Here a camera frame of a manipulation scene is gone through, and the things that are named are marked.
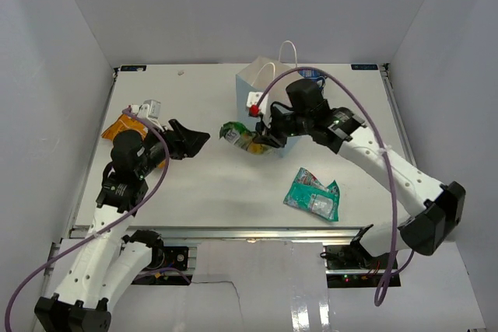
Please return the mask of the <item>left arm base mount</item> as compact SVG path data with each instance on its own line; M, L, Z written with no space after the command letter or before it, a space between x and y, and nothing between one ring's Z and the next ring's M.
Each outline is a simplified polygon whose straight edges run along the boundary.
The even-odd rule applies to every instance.
M138 273L133 285L189 285L187 275L190 249L187 246L162 246L151 249L129 243L117 259Z

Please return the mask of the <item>green Fox's candy bag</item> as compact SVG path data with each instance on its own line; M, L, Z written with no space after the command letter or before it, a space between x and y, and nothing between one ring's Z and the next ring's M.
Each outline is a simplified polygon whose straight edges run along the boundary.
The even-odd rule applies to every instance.
M238 121L226 122L219 129L219 138L224 138L231 145L252 155L264 155L273 152L269 145L256 143L257 133L250 131Z

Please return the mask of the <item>teal Fox's candy bag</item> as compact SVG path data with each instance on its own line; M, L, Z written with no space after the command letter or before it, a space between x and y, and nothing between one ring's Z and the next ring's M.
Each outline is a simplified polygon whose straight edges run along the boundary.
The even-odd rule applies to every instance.
M283 199L283 204L308 212L327 222L337 222L340 195L335 180L324 186L314 174L301 167Z

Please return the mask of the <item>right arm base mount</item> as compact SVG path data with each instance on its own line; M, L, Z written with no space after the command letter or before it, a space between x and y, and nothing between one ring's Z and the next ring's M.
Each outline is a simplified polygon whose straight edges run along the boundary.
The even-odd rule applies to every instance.
M389 254L358 260L348 245L329 245L320 258L326 267L329 289L376 288L387 269Z

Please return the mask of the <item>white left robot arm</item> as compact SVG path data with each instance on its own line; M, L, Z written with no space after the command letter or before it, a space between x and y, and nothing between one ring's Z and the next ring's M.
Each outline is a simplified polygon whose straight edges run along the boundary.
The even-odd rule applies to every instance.
M138 209L153 195L146 177L157 166L167 168L172 159L196 156L210 138L174 119L169 125L152 126L146 136L132 129L114 136L86 238L77 244L79 252L53 295L39 298L35 305L44 330L109 330L117 301L139 272L163 263L159 233L126 233Z

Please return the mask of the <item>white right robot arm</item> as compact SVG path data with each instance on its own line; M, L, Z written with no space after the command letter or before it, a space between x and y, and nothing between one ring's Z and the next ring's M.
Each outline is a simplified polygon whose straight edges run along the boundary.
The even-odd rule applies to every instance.
M367 269L391 250L433 255L461 221L464 187L456 181L444 184L388 149L359 115L330 107L312 80L292 82L286 93L290 104L270 104L269 123L256 124L257 143L281 149L288 138L308 135L370 175L405 210L392 223L362 228L350 243L352 262Z

